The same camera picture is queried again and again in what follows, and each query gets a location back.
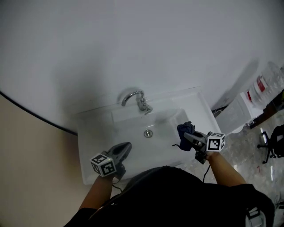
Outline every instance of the plastic bottle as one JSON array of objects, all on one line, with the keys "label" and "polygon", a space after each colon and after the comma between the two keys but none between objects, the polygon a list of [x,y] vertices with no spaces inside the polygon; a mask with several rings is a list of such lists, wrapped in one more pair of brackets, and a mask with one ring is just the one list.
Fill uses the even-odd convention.
[{"label": "plastic bottle", "polygon": [[266,68],[246,92],[247,99],[263,110],[284,89],[284,74],[273,62]]}]

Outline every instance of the black shirt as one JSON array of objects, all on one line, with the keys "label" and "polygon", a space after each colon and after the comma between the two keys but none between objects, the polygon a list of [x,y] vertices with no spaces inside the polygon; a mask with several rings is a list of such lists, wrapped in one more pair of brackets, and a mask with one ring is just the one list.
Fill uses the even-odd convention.
[{"label": "black shirt", "polygon": [[159,167],[134,177],[123,192],[99,210],[83,208],[65,227],[101,225],[245,226],[257,207],[273,226],[271,200],[251,184],[205,184],[174,167]]}]

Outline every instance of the chrome faucet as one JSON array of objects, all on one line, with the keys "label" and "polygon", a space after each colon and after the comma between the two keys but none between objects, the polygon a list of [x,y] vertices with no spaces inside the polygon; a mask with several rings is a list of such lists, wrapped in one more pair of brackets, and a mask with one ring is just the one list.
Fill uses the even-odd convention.
[{"label": "chrome faucet", "polygon": [[140,100],[138,102],[139,109],[142,110],[142,111],[146,110],[145,115],[150,113],[153,110],[153,108],[146,103],[144,91],[142,91],[142,90],[137,90],[135,92],[129,93],[127,96],[124,97],[121,105],[125,106],[128,99],[130,99],[132,96],[134,96],[136,94],[140,94]]}]

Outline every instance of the sink drain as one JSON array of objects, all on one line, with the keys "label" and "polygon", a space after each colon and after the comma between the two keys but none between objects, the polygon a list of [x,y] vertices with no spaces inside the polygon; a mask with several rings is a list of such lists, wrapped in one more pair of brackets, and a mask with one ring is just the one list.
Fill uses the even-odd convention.
[{"label": "sink drain", "polygon": [[147,129],[147,130],[144,132],[144,136],[145,136],[146,138],[151,138],[152,135],[153,135],[153,132],[152,132],[151,130],[148,130],[148,129]]}]

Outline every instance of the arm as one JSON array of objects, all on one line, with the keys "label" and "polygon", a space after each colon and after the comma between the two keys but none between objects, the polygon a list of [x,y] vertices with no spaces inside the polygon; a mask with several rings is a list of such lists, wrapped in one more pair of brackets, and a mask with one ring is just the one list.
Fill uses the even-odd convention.
[{"label": "arm", "polygon": [[82,202],[79,210],[81,208],[99,209],[104,202],[109,200],[112,190],[113,177],[113,175],[106,177],[98,176],[84,201]]},{"label": "arm", "polygon": [[207,152],[206,158],[212,168],[217,184],[236,186],[246,184],[244,178],[226,161],[219,152]]}]

